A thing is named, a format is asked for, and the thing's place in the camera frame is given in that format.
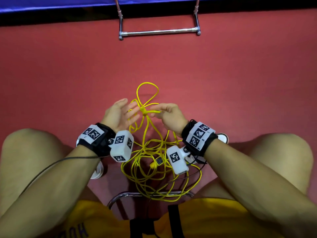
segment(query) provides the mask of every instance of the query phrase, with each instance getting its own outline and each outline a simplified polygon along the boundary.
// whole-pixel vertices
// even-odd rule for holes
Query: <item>black strap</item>
[[[142,238],[142,233],[154,235],[154,220],[135,218],[130,220],[130,238]]]
[[[168,215],[170,217],[170,225],[173,238],[185,238],[183,234],[182,224],[180,223],[178,205],[169,205]]]

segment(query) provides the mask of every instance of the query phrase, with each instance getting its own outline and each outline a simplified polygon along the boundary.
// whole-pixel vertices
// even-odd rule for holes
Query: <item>person's left hand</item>
[[[129,126],[140,117],[140,114],[134,116],[140,110],[140,107],[137,102],[127,103],[128,99],[126,98],[115,102],[106,110],[105,116],[100,123],[108,126],[116,133],[121,130],[129,130]]]

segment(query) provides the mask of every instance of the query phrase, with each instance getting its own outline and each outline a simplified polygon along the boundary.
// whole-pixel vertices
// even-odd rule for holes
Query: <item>person's right hand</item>
[[[188,120],[174,103],[160,103],[151,107],[151,110],[161,111],[152,113],[151,117],[157,117],[162,120],[166,129],[172,130],[177,136],[182,137],[182,131],[188,124]]]

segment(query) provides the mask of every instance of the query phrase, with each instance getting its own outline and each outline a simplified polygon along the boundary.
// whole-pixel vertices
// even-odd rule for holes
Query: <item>wrist strap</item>
[[[203,124],[191,120],[182,131],[183,143],[195,156],[204,156],[211,142],[218,138],[215,130]]]
[[[78,144],[90,149],[98,157],[105,157],[110,155],[111,150],[108,140],[115,136],[116,133],[111,128],[104,124],[97,123],[96,125],[90,125],[89,128],[78,137]]]

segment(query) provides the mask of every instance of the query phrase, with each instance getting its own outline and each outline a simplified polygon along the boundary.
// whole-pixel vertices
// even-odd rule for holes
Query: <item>hand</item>
[[[140,114],[132,117],[140,110],[140,107],[138,107],[137,102],[127,103],[128,100],[126,98],[115,102],[106,110],[105,116],[100,123],[110,127],[116,133],[121,130],[129,130],[129,126],[140,117]]]
[[[151,110],[161,111],[160,113],[152,113],[151,117],[161,119],[164,127],[176,133],[177,136],[182,137],[182,131],[188,124],[188,120],[174,103],[160,103],[151,107]]]

